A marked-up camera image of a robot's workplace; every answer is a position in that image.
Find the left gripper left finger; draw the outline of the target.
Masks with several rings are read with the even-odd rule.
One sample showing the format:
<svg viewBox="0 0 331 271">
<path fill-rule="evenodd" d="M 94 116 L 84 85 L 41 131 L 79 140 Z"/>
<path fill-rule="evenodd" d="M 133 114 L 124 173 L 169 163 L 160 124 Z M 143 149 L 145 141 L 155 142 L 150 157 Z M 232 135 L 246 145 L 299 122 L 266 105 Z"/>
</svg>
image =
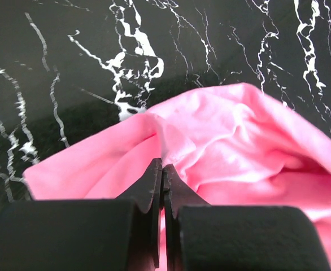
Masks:
<svg viewBox="0 0 331 271">
<path fill-rule="evenodd" d="M 162 161 L 113 199 L 38 200 L 0 211 L 0 270 L 155 270 Z"/>
</svg>

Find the pink t shirt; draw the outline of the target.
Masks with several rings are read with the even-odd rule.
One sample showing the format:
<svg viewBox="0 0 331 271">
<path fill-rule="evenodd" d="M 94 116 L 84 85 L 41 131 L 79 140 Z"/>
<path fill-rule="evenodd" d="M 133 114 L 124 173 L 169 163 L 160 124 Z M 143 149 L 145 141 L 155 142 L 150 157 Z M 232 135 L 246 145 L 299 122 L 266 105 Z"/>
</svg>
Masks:
<svg viewBox="0 0 331 271">
<path fill-rule="evenodd" d="M 32 196 L 113 198 L 152 159 L 216 205 L 283 205 L 313 222 L 331 264 L 331 139 L 250 84 L 194 89 L 25 170 Z"/>
</svg>

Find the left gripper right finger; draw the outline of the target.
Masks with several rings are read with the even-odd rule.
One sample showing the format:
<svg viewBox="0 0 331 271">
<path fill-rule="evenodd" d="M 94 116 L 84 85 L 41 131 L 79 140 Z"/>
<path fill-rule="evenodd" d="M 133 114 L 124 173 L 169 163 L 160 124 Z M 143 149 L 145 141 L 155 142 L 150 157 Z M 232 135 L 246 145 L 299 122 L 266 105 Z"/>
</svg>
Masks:
<svg viewBox="0 0 331 271">
<path fill-rule="evenodd" d="M 331 270 L 308 217 L 290 206 L 212 206 L 163 170 L 168 270 Z"/>
</svg>

